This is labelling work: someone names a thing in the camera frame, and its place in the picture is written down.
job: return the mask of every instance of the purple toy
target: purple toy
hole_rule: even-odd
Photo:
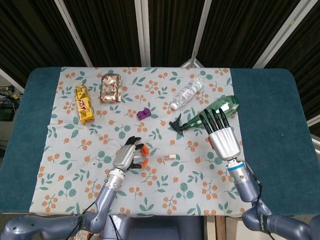
[[[146,107],[143,111],[138,111],[136,116],[138,117],[139,121],[141,121],[142,119],[151,116],[151,111],[149,108]]]

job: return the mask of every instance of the small white cap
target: small white cap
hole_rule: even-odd
[[[172,108],[173,110],[177,110],[178,105],[173,102],[173,103],[171,103],[171,108]]]

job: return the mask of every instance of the white tablecloth with orange berries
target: white tablecloth with orange berries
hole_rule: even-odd
[[[106,73],[122,77],[119,103],[99,100]],[[172,111],[175,94],[197,75],[205,76],[204,88]],[[95,120],[85,125],[75,104],[75,86],[81,84],[88,88],[95,111]],[[185,123],[216,99],[233,94],[228,68],[63,67],[30,212],[82,212],[98,196],[118,149],[127,138],[139,136],[153,158],[146,168],[126,174],[110,214],[240,215],[251,205],[240,200],[205,130],[191,128],[181,136],[169,125],[180,113]],[[152,115],[139,121],[136,114],[144,108]],[[242,145],[237,114],[229,123]],[[176,159],[165,159],[169,154],[176,154]]]

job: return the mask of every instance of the robotic arm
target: robotic arm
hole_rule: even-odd
[[[104,185],[95,200],[97,212],[84,211],[83,214],[43,218],[33,215],[18,216],[10,220],[1,234],[1,240],[30,240],[40,233],[44,240],[65,239],[74,236],[80,230],[100,233],[106,224],[107,212],[121,187],[125,172],[129,169],[140,169],[140,164],[133,163],[136,150],[144,145],[135,143],[140,137],[130,137],[122,146],[113,161],[114,169],[104,180]]]
[[[252,208],[242,215],[244,225],[252,231],[261,231],[269,235],[270,233],[275,233],[288,240],[319,240],[320,215],[312,219],[310,228],[308,224],[289,216],[272,214],[269,208],[260,200],[262,185],[259,179],[246,162],[237,159],[240,154],[240,146],[224,112],[219,108],[223,124],[214,110],[212,110],[212,114],[215,121],[206,109],[204,112],[211,127],[202,115],[200,115],[200,119],[209,134],[209,142],[212,148],[223,161],[227,161],[226,168],[232,177],[241,200],[252,204]],[[253,179],[259,185],[260,193],[255,188],[247,166]]]

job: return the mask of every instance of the blue table surface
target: blue table surface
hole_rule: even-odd
[[[61,67],[35,69],[0,168],[0,213],[29,211]],[[320,166],[296,83],[286,69],[230,70],[246,161],[274,213],[320,214]]]

